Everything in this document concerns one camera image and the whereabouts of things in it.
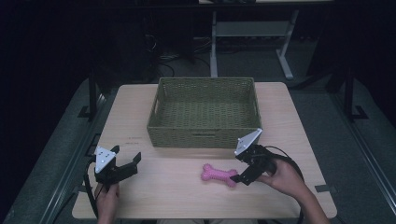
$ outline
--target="hand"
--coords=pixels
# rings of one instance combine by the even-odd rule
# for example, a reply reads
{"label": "hand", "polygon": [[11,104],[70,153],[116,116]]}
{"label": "hand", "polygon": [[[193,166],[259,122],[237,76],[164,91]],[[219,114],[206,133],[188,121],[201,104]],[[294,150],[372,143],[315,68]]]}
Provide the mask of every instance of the hand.
{"label": "hand", "polygon": [[274,162],[276,163],[276,173],[261,175],[257,181],[293,197],[303,209],[307,223],[330,224],[318,199],[294,168],[282,160],[274,160]]}
{"label": "hand", "polygon": [[257,181],[267,184],[297,201],[310,193],[309,188],[290,164],[282,160],[274,160],[274,163],[276,164],[276,173],[261,175]]}
{"label": "hand", "polygon": [[99,183],[96,187],[95,195],[97,195],[96,206],[99,214],[98,224],[113,223],[120,197],[120,185],[111,185],[107,191],[106,187]]}

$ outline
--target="gray carpet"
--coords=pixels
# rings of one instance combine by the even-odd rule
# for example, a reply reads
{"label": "gray carpet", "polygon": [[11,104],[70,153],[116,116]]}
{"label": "gray carpet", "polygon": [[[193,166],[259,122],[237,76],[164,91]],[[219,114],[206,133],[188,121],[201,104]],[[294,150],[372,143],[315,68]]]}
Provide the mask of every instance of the gray carpet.
{"label": "gray carpet", "polygon": [[[304,74],[310,63],[315,43],[293,43],[287,58],[295,79],[287,81],[273,49],[262,51],[241,51],[235,54],[218,55],[220,77],[254,77],[256,81],[281,81],[292,86],[305,80]],[[208,53],[197,57],[208,62]],[[167,63],[175,70],[176,77],[209,77],[209,67],[201,60],[190,63],[176,60]],[[165,77],[172,76],[169,67],[160,67]],[[339,109],[337,99],[342,93],[330,95],[324,90],[326,79],[315,83],[303,91],[290,91],[306,134],[318,159],[320,169],[330,187],[338,210],[338,217],[332,223],[396,223],[385,197],[376,184],[359,145],[353,137],[348,121]],[[86,151],[90,151],[92,139],[98,138],[106,122],[106,117],[117,89],[106,96],[95,121],[78,118],[84,105],[88,105],[88,83],[83,82],[70,102],[57,129],[44,149],[35,169],[26,181],[5,223],[39,223],[51,197],[63,175],[70,175],[60,199],[65,207],[59,212],[55,223],[95,223],[95,220],[77,220],[71,215],[76,200],[76,187],[82,183]],[[357,120],[355,126],[367,141],[378,163],[395,184],[396,164],[392,158],[396,151],[396,132],[382,112],[373,102],[368,91],[356,83],[355,103],[361,105],[369,119]],[[75,152],[82,146],[83,150]],[[69,174],[65,168],[71,156],[77,153],[80,159]],[[280,220],[282,223],[295,223],[295,220]],[[117,220],[117,223],[139,223],[140,220]]]}

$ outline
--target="basket handle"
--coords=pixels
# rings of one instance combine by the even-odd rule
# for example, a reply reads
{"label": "basket handle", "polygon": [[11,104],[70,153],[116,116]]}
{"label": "basket handle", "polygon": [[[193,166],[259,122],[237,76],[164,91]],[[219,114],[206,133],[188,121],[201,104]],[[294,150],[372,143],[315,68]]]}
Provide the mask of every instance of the basket handle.
{"label": "basket handle", "polygon": [[216,137],[216,132],[192,132],[191,135],[192,137],[197,137],[197,138]]}

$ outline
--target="wooden table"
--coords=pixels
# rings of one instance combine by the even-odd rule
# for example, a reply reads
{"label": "wooden table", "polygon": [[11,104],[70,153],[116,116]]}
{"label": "wooden table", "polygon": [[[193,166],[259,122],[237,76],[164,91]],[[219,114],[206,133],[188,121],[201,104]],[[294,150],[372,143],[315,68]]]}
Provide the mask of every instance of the wooden table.
{"label": "wooden table", "polygon": [[[318,162],[306,137],[288,89],[283,83],[256,83],[263,133],[259,144],[284,149],[301,167],[307,186],[315,193],[328,217],[336,208],[325,185]],[[99,146],[120,145],[117,165],[132,161],[142,152],[138,174],[120,182],[117,217],[158,218],[282,218],[299,216],[291,197],[263,183],[238,184],[231,189],[217,180],[200,178],[205,163],[221,170],[248,166],[238,161],[233,149],[153,147],[146,125],[157,85],[127,85],[119,89]],[[90,168],[91,184],[93,166]],[[86,193],[80,193],[73,209],[76,218],[94,218]]]}

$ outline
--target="metal frame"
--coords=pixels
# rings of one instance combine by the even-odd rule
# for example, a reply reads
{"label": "metal frame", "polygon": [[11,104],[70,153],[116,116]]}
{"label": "metal frame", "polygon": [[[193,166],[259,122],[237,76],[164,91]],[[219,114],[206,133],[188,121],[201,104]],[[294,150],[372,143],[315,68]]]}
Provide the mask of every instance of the metal frame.
{"label": "metal frame", "polygon": [[293,74],[285,55],[298,13],[298,9],[294,10],[289,21],[225,22],[217,21],[217,12],[214,11],[212,21],[212,50],[210,52],[210,76],[219,76],[216,57],[216,38],[218,36],[284,36],[285,41],[282,47],[276,50],[276,56],[279,59],[285,78],[293,79]]}

